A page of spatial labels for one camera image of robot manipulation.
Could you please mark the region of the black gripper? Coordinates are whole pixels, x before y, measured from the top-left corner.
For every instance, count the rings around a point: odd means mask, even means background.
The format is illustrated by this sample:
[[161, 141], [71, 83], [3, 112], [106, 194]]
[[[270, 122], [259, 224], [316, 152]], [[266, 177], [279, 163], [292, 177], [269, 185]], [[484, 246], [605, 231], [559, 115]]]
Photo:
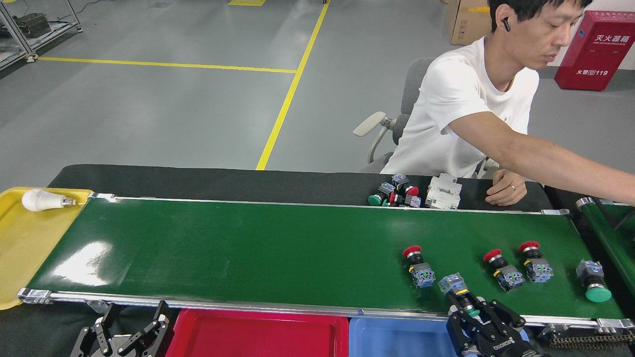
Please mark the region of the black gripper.
[[522, 330], [526, 320], [498, 300], [486, 301], [476, 297], [485, 318], [490, 321], [498, 334], [483, 334], [472, 331], [469, 338], [462, 329], [459, 309], [453, 303], [448, 314], [447, 332], [456, 355], [470, 357], [540, 357], [541, 354], [530, 344], [528, 334]]

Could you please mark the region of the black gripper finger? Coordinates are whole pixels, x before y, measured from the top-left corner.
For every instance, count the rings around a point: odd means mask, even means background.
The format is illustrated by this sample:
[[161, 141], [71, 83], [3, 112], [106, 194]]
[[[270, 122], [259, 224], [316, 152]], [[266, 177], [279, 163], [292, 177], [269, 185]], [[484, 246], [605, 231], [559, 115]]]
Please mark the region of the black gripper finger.
[[114, 337], [110, 328], [120, 313], [121, 307], [115, 303], [108, 306], [104, 316], [97, 318], [90, 327], [80, 330], [77, 341], [70, 353], [71, 357], [118, 357], [114, 347]]
[[118, 357], [164, 357], [172, 341], [168, 305], [161, 300], [152, 321], [117, 347]]

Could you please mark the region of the person's left hand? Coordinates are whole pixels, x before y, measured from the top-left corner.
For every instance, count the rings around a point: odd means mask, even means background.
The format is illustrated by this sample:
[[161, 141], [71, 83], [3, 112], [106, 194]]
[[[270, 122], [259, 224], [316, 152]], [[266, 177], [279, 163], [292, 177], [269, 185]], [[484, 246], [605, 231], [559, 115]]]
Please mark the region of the person's left hand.
[[486, 191], [485, 200], [490, 205], [511, 206], [527, 195], [526, 178], [507, 169], [494, 172], [493, 186]]

